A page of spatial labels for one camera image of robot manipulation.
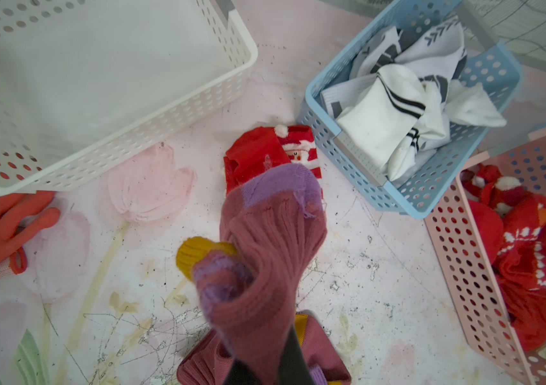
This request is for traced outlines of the maroon purple toe sock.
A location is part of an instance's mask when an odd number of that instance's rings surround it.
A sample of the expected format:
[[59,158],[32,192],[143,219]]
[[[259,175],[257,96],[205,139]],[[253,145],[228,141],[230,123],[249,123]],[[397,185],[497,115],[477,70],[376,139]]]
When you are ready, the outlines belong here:
[[176,265],[230,355],[275,384],[298,284],[327,236],[319,181],[300,164],[267,170],[227,195],[219,232],[185,240]]

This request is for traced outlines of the plain white sock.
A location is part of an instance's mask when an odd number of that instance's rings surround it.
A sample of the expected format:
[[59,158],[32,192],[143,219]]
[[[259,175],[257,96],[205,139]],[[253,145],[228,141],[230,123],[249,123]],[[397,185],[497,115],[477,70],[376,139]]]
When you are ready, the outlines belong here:
[[507,120],[480,84],[468,88],[459,80],[452,80],[444,111],[454,124],[486,128],[507,125]]

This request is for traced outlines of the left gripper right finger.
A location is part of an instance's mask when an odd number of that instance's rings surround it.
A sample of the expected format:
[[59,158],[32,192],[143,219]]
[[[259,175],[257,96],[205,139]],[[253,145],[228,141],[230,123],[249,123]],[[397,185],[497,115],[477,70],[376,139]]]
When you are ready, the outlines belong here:
[[295,328],[291,327],[280,359],[277,385],[314,385],[303,358]]

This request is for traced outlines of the red snowflake sock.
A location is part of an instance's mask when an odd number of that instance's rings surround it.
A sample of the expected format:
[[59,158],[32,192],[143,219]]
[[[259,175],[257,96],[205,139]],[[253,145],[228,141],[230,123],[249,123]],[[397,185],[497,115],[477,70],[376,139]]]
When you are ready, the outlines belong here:
[[489,261],[526,290],[546,287],[546,197],[495,165],[465,170],[461,182]]

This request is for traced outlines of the white sock black pattern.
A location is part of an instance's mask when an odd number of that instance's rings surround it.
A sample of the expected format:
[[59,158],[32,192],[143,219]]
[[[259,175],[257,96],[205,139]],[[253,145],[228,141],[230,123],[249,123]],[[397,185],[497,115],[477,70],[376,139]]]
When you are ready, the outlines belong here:
[[464,29],[457,16],[428,29],[420,37],[396,26],[378,31],[359,50],[349,78],[375,74],[388,64],[412,70],[422,82],[438,84],[441,100],[446,101],[449,83],[460,78],[467,63]]

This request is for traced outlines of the plain red sock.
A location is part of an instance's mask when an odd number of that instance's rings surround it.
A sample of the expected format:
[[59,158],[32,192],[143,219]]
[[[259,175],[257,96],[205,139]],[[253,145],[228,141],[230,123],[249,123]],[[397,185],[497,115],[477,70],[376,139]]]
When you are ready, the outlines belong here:
[[546,208],[528,197],[504,218],[470,201],[489,262],[522,348],[533,351],[546,342]]

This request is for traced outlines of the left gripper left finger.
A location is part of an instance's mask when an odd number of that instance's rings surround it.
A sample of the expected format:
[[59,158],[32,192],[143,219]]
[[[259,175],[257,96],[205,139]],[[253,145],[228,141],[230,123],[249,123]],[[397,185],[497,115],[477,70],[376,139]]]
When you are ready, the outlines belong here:
[[256,376],[246,364],[235,360],[227,374],[224,385],[256,385]]

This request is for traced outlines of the white sock black stripes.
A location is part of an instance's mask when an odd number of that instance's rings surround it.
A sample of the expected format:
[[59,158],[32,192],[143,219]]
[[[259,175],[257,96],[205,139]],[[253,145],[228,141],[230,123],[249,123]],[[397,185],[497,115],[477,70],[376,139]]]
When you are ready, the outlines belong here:
[[390,181],[408,175],[418,153],[450,138],[442,92],[447,83],[420,79],[411,69],[389,64],[328,88],[329,114]]

